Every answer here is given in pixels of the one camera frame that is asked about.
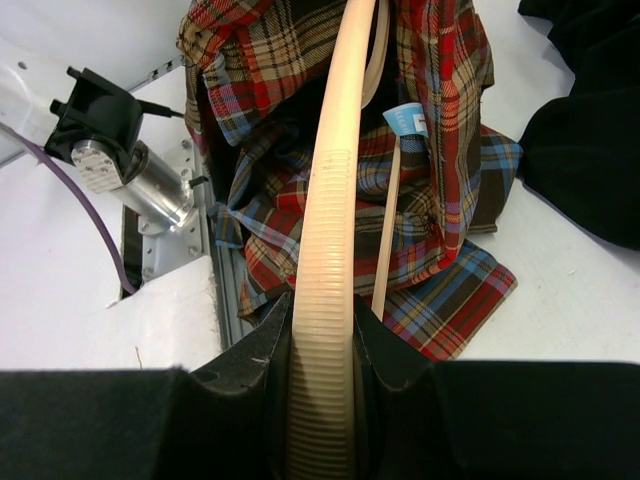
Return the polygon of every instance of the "white panel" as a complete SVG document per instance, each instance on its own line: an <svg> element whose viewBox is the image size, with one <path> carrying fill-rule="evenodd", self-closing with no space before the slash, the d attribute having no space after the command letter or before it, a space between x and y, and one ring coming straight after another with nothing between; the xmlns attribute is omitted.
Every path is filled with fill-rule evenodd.
<svg viewBox="0 0 640 480"><path fill-rule="evenodd" d="M184 70L136 95L181 111ZM146 117L140 137L162 155L188 134L180 119ZM82 188L118 239L121 204ZM0 225L0 369L138 368L136 347L145 368L195 368L220 353L209 257L116 304L118 279L96 229L29 156L0 169Z"/></svg>
<svg viewBox="0 0 640 480"><path fill-rule="evenodd" d="M475 0L495 63L482 120L519 140L533 114L566 96L573 74L546 38L551 23L519 0ZM516 181L495 235L470 240L510 268L518 288L461 358L640 363L640 252L594 239Z"/></svg>
<svg viewBox="0 0 640 480"><path fill-rule="evenodd" d="M175 40L189 4L190 0L0 0L0 36L130 88L179 55ZM15 151L0 138L0 161Z"/></svg>

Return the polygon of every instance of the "tartan cloth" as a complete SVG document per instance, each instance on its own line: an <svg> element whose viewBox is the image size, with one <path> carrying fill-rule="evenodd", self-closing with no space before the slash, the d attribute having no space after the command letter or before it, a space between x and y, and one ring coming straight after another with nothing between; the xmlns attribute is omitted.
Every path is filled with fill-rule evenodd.
<svg viewBox="0 0 640 480"><path fill-rule="evenodd" d="M344 5L195 0L182 21L187 126L210 169L229 179L211 212L216 241L242 248L247 261L240 316L255 318L295 288L315 129ZM448 359L516 286L466 236L496 231L521 150L480 125L493 64L472 2L392 5L383 78L360 128L355 293L372 294L380 247L395 139L382 112L418 101L429 137L401 140L383 320L424 355Z"/></svg>

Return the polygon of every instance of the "blue label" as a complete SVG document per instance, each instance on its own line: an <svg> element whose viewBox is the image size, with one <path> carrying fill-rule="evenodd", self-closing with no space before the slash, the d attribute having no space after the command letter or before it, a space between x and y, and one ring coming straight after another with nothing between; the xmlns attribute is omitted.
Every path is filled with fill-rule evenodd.
<svg viewBox="0 0 640 480"><path fill-rule="evenodd" d="M391 130L399 137L404 137L405 135L429 136L427 124L424 121L422 105L418 102L405 103L387 110L382 115L384 115Z"/></svg>

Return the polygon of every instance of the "flexible ribbed tube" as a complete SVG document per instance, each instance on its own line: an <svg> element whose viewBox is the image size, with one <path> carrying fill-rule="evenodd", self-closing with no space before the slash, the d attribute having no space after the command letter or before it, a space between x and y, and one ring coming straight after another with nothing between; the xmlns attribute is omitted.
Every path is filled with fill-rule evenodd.
<svg viewBox="0 0 640 480"><path fill-rule="evenodd" d="M347 2L318 123L293 307L287 478L353 478L353 242L375 0Z"/></svg>

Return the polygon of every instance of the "cable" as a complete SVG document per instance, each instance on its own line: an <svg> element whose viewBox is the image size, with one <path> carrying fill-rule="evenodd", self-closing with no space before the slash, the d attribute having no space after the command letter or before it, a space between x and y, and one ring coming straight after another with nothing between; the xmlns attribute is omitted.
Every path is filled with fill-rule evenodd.
<svg viewBox="0 0 640 480"><path fill-rule="evenodd" d="M0 122L0 130L9 138L11 138L15 142L24 146L40 162L44 163L47 166L47 168L49 168L49 170L51 170L51 172L56 177L58 177L60 181L64 183L65 186L71 191L71 193L78 199L80 204L83 206L83 208L86 210L87 214L89 215L89 218L91 218L91 221L98 229L98 232L102 237L102 240L107 246L107 250L109 250L109 254L111 255L113 264L115 265L116 271L118 272L118 278L120 279L122 288L124 288L127 292L133 295L137 291L137 289L133 285L131 285L131 282L129 282L129 279L127 278L127 273L124 268L124 262L120 257L120 252L118 252L118 247L116 247L116 244L114 243L113 238L111 238L111 235L109 234L109 230L107 230L107 226L102 221L100 214L96 211L94 206L91 204L91 201L82 192L80 187L78 187L78 185L76 185L75 182L71 180L71 178L66 173L64 173L64 170L62 170L58 165L56 165L56 163L53 160L51 160L51 158L49 158L49 156L44 151L42 151L42 149L38 145L30 142L29 140L24 138L22 135L16 133L11 127L5 125L2 122Z"/></svg>
<svg viewBox="0 0 640 480"><path fill-rule="evenodd" d="M142 107L142 112L148 115L156 115L159 117L178 117L184 118L184 115L180 112L176 112L175 110L171 110L169 107L165 107L164 105L159 105L153 102L146 102L144 100L138 100L138 103Z"/></svg>

